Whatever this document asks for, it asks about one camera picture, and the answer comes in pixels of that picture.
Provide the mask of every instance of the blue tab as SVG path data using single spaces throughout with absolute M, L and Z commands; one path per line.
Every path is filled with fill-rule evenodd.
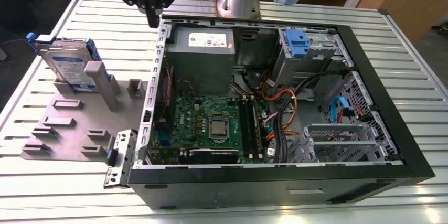
M 301 58 L 308 54 L 309 42 L 301 29 L 286 29 L 285 39 L 290 48 L 290 56 Z

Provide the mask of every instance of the workbench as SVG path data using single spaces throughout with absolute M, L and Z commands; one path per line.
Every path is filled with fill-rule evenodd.
M 349 25 L 436 177 L 354 204 L 150 210 L 130 189 L 102 189 L 104 163 L 28 161 L 21 146 L 44 114 L 54 75 L 36 57 L 0 114 L 0 220 L 148 223 L 446 223 L 448 93 L 389 16 L 373 9 L 261 2 L 261 18 Z M 214 2 L 176 0 L 166 14 L 214 16 Z M 57 37 L 92 38 L 117 80 L 148 79 L 157 29 L 121 0 L 72 0 Z

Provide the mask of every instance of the sticker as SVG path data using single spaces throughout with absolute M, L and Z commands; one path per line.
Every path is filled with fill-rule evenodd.
M 274 85 L 274 82 L 273 82 L 270 79 L 268 79 L 268 80 L 266 80 L 266 84 L 268 84 L 269 86 L 272 86 L 272 87 L 273 87 L 273 85 Z
M 226 47 L 225 34 L 190 33 L 188 36 L 189 47 Z
M 81 89 L 94 88 L 94 82 L 90 77 L 84 73 L 84 62 L 80 58 L 70 57 L 52 57 L 53 64 L 57 71 L 64 76 L 66 82 L 74 87 Z
M 269 157 L 273 157 L 273 156 L 274 156 L 274 149 L 273 149 L 273 148 L 268 148 L 268 153 L 266 153 L 266 155 L 268 155 Z

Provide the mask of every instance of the ram slot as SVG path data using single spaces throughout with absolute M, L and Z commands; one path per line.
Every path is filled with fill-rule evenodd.
M 249 131 L 250 120 L 246 113 L 246 100 L 240 99 L 238 102 L 238 111 L 240 111 L 240 129 L 242 137 L 242 154 L 244 157 L 253 155 L 253 145 L 252 145 L 252 134 Z
M 256 128 L 256 147 L 254 147 L 254 151 L 256 151 L 256 156 L 258 158 L 262 158 L 262 141 L 261 141 L 261 130 L 262 130 L 262 120 L 258 118 L 260 114 L 258 114 L 258 104 L 257 104 L 257 100 L 252 99 L 253 101 L 253 124 L 254 124 L 254 128 Z
M 257 112 L 256 112 L 256 103 L 252 100 L 248 100 L 245 103 L 246 109 L 246 119 L 248 119 L 248 129 L 250 134 L 250 143 L 252 143 L 252 154 L 253 157 L 257 157 L 258 154 L 258 125 L 257 125 Z

